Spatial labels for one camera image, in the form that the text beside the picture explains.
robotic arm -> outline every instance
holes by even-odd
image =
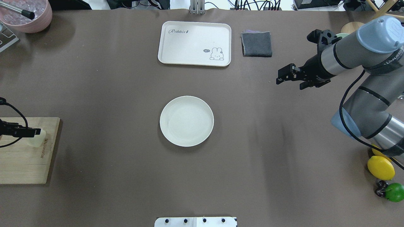
[[[362,66],[370,74],[343,104],[349,130],[382,149],[383,154],[404,163],[404,123],[386,109],[404,91],[404,28],[391,17],[382,16],[345,38],[330,30],[312,31],[307,39],[317,43],[318,53],[302,66],[289,64],[278,71],[276,84],[302,80],[300,89],[321,87],[345,70]],[[337,112],[332,124],[350,135]]]

white rectangular tray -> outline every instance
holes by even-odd
[[[231,28],[221,23],[167,21],[158,60],[164,64],[227,66],[231,61]]]

gray cloth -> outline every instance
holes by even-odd
[[[246,57],[272,57],[271,33],[246,30],[241,33],[243,55]]]

ice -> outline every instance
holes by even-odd
[[[45,11],[46,1],[44,0],[20,0],[20,1],[12,1],[9,2],[12,5],[18,6],[22,9],[31,11],[35,13],[36,20],[39,15],[41,15]],[[32,20],[26,18],[23,15],[7,10],[7,14],[4,14],[3,19],[5,22],[12,25],[23,25]]]

white bracket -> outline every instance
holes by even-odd
[[[191,14],[205,14],[205,0],[191,0],[189,12]]]
[[[237,227],[236,217],[158,218],[154,227]]]

